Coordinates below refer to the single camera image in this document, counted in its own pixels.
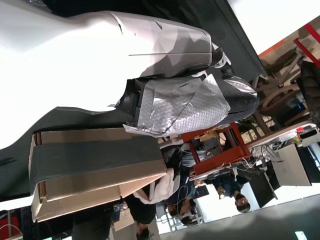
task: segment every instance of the white cloth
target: white cloth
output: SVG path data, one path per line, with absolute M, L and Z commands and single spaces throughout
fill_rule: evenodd
M 174 169 L 168 168 L 166 175 L 160 178 L 156 186 L 154 182 L 150 184 L 149 197 L 142 189 L 134 192 L 133 195 L 140 199 L 143 204 L 156 204 L 171 197 L 174 193 L 174 185 Z

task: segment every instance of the black shirt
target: black shirt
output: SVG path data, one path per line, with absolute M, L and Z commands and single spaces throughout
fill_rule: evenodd
M 145 186 L 143 191 L 147 196 L 149 196 L 150 185 Z M 124 200 L 128 204 L 133 220 L 137 223 L 147 225 L 155 219 L 156 204 L 144 204 L 133 194 L 127 196 Z

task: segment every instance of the plastic sheet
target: plastic sheet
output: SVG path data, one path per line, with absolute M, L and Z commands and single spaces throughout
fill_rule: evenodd
M 150 80 L 143 92 L 136 126 L 129 133 L 167 137 L 207 129 L 223 120 L 230 110 L 213 75 L 205 80 Z
M 52 12 L 42 0 L 27 0 L 27 1 L 28 1 L 28 3 L 34 5 L 37 8 L 40 8 L 48 13 Z

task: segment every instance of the white panel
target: white panel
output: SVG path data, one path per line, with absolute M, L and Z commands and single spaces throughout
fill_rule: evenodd
M 319 16 L 319 0 L 228 0 L 259 55 Z
M 283 147 L 278 153 L 282 162 L 272 161 L 272 165 L 280 186 L 311 186 L 296 146 Z

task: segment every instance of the silver foil wrap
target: silver foil wrap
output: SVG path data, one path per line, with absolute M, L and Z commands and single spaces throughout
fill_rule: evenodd
M 136 127 L 128 133 L 156 138 L 207 129 L 223 120 L 230 110 L 212 74 L 205 80 L 157 79 L 145 85 Z

